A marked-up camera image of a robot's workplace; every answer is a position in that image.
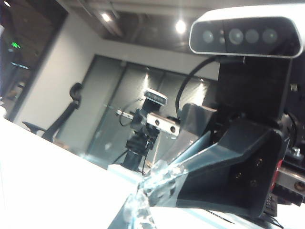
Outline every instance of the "transparent plastic sheet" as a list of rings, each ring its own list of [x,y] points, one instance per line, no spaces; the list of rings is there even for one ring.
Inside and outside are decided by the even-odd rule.
[[[129,195],[108,228],[156,229],[150,207],[174,207],[187,174],[182,164],[168,165],[159,160],[139,183],[137,192]]]

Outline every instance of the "ceiling light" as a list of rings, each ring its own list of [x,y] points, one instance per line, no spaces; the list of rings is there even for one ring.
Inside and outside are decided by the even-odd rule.
[[[176,23],[176,30],[179,34],[183,34],[186,30],[186,24],[183,20],[179,20],[177,23]]]
[[[101,14],[103,19],[105,20],[105,22],[110,22],[111,18],[109,17],[109,15],[107,13],[102,13]]]
[[[4,1],[4,4],[10,7],[10,4],[7,1]]]

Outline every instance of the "white table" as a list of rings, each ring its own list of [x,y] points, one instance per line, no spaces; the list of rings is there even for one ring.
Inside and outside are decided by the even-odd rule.
[[[125,172],[115,170],[0,117],[0,229],[106,229],[136,189]],[[234,225],[201,209],[151,211],[158,229],[260,228],[238,217],[232,217]]]

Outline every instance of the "glass wall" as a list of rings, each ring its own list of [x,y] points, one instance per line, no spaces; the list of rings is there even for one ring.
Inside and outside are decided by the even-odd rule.
[[[0,96],[13,120],[67,15],[55,0],[0,2]]]
[[[168,97],[168,104],[161,107],[160,111],[164,116],[176,116],[175,112],[175,98],[178,90],[181,86],[185,75],[179,73],[168,72],[161,69],[155,69],[149,66],[142,66],[134,63],[119,64],[119,60],[114,60],[107,57],[96,56],[94,62],[91,65],[91,69],[88,71],[86,78],[84,80],[84,92],[92,91],[92,85],[94,85],[94,90],[107,85],[108,87],[113,87],[112,93],[108,93],[108,103],[105,103],[105,95],[101,95],[97,98],[92,93],[85,93],[83,106],[86,110],[95,109],[96,106],[104,107],[103,113],[100,114],[100,121],[96,124],[95,133],[91,136],[91,142],[87,149],[83,149],[86,159],[89,161],[103,167],[107,168],[118,155],[125,151],[126,141],[130,138],[133,130],[129,126],[121,126],[119,123],[119,118],[116,115],[118,109],[123,109],[128,103],[136,99],[144,98],[143,93],[148,89],[157,90]],[[122,69],[121,76],[118,77],[118,73],[115,69]],[[116,85],[109,83],[110,79],[116,79]],[[186,103],[195,103],[201,105],[203,103],[205,94],[207,92],[210,82],[208,80],[203,80],[194,77],[186,86],[180,101],[180,107],[183,107]],[[143,101],[138,101],[131,104],[127,112],[134,112],[137,108],[141,108]],[[73,121],[73,116],[77,115],[79,111],[72,115],[67,125],[61,130],[60,139],[67,140],[67,135],[63,135],[64,132],[72,133],[77,126],[81,126],[85,132],[86,126],[83,123],[79,123],[79,119],[75,118]],[[82,113],[82,120],[88,116],[88,118],[95,118],[90,114],[90,112]],[[123,123],[128,123],[130,120],[122,119]],[[147,156],[147,161],[154,163],[156,162],[162,154],[166,153],[167,149],[174,143],[175,138],[171,135],[161,133],[158,138],[154,149],[149,152]]]

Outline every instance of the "black cable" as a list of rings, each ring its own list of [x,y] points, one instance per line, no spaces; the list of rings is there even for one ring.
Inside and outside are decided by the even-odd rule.
[[[119,155],[115,160],[114,162],[112,162],[112,164],[115,164],[124,154],[127,153],[128,150],[124,151],[121,155]]]
[[[125,112],[125,110],[129,107],[129,106],[131,106],[132,104],[134,104],[134,103],[136,103],[136,102],[138,102],[138,101],[141,101],[141,100],[143,100],[143,99],[135,99],[135,100],[132,100],[131,102],[129,102],[123,109],[122,109],[122,114],[120,115],[120,117],[119,117],[119,122],[120,122],[120,125],[121,126],[127,126],[127,125],[129,125],[131,122],[129,122],[129,123],[127,123],[127,124],[123,124],[122,123],[122,116],[123,116],[123,113]]]
[[[182,95],[182,92],[185,88],[185,86],[187,85],[187,83],[190,81],[190,79],[203,67],[205,67],[207,64],[214,62],[215,58],[211,57],[209,59],[204,60],[203,62],[201,62],[199,65],[197,65],[188,75],[187,77],[184,79],[184,81],[181,84],[181,87],[178,91],[177,97],[176,97],[176,101],[175,101],[175,106],[176,106],[176,113],[177,113],[177,118],[179,118],[179,102],[180,102],[180,98]]]

